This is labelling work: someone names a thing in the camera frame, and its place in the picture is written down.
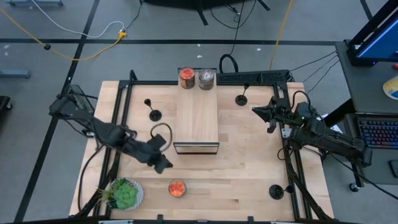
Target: wooden block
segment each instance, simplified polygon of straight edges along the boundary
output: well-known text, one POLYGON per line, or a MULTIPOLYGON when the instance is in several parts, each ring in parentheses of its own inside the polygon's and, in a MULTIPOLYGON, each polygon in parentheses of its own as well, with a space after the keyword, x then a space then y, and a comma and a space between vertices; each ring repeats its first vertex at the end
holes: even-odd
POLYGON ((217 83, 210 90, 199 87, 199 74, 195 74, 195 86, 182 88, 178 79, 177 120, 175 127, 175 150, 177 153, 217 153, 218 110, 217 83))

